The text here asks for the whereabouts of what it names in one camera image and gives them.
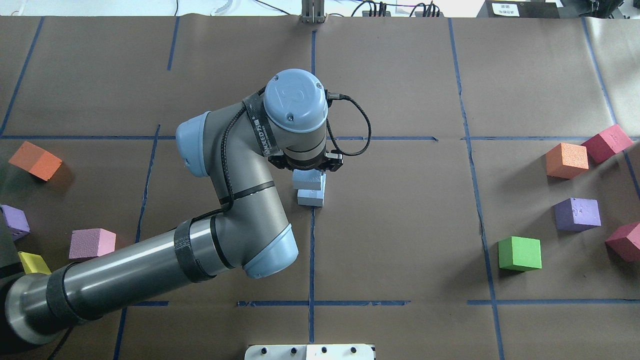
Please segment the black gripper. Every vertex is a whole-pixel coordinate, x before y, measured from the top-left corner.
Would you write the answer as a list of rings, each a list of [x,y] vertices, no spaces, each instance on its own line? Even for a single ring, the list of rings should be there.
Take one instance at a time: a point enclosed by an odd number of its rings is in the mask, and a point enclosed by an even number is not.
[[[280,152],[268,157],[268,162],[277,169],[311,171],[317,170],[321,172],[336,172],[343,165],[343,155],[334,152],[321,152],[313,158],[296,159],[288,155],[288,153]]]

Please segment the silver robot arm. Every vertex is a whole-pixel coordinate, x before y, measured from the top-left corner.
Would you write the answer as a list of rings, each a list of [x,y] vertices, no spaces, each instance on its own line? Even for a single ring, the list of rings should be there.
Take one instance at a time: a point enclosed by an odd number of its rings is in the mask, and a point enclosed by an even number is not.
[[[17,266],[3,266],[1,353],[44,346],[65,330],[231,269],[259,279],[290,266],[297,242],[269,166],[342,166],[342,153],[326,150],[327,117],[332,101],[347,99],[309,71],[286,69],[237,104],[181,123],[182,161],[211,179],[221,207],[50,275],[10,275]]]

